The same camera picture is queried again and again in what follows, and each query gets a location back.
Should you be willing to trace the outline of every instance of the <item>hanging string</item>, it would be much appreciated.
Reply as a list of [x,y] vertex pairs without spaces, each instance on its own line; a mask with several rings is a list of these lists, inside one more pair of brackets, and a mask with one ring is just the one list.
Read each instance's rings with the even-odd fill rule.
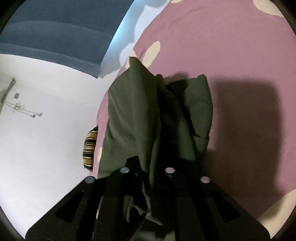
[[30,110],[26,110],[25,107],[20,104],[20,102],[16,103],[16,104],[12,104],[12,103],[9,103],[9,102],[5,101],[4,104],[11,107],[12,112],[18,111],[18,112],[21,112],[23,114],[29,115],[32,118],[35,118],[36,116],[42,116],[43,115],[43,113],[36,113],[36,112],[30,111]]

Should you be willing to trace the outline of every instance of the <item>pink blanket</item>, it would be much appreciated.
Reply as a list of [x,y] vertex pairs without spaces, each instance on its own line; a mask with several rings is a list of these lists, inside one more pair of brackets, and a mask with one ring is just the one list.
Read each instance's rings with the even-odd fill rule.
[[[260,11],[252,0],[173,2],[131,55],[167,82],[207,76],[214,113],[206,173],[258,218],[296,188],[296,37],[283,17]],[[95,157],[107,107],[106,95]]]

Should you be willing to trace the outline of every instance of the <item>cream spot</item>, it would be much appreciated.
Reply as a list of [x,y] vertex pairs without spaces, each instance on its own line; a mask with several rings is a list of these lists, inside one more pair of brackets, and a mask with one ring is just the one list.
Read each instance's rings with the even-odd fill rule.
[[181,2],[183,0],[172,0],[171,3],[178,3],[178,2]]
[[261,10],[262,12],[276,15],[280,17],[284,17],[281,11],[276,7],[276,5],[270,0],[253,0],[253,3],[256,8]]
[[295,205],[296,189],[283,196],[258,218],[258,221],[268,230],[271,238],[286,222]]
[[156,56],[158,55],[160,51],[160,42],[157,41],[154,44],[152,44],[146,51],[142,64],[148,68],[152,62],[155,60]]
[[128,56],[128,59],[126,61],[126,69],[128,69],[131,65],[130,65],[130,62],[129,62],[129,57],[137,57],[136,55],[136,52],[134,50],[132,50],[132,52],[130,53],[130,55]]
[[101,160],[101,158],[102,158],[102,152],[103,152],[103,148],[100,147],[100,149],[99,149],[99,153],[98,153],[98,163],[100,163],[100,160]]

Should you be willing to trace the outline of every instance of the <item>white wall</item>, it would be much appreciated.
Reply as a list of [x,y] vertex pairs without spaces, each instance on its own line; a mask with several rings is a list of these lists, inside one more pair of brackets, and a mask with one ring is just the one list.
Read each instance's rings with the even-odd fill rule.
[[[102,73],[114,58],[121,66],[125,63],[143,30],[168,3],[165,0],[158,8],[146,6],[140,17],[135,15],[139,19],[132,32],[133,42],[118,48],[127,37],[125,25],[140,1],[135,0],[119,27],[102,63]],[[6,101],[21,102],[26,109],[43,113],[31,118],[4,106],[0,114],[0,205],[23,237],[88,175],[82,163],[83,142],[96,124],[99,104],[118,71],[96,79],[66,66],[0,55],[0,91],[12,77],[16,79]],[[15,93],[20,94],[17,100]]]

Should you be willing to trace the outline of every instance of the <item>dark blue curtain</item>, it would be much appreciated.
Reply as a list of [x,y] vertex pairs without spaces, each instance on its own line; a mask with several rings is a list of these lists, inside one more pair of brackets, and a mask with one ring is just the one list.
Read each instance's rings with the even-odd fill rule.
[[0,53],[41,59],[98,77],[133,0],[26,0],[0,35]]

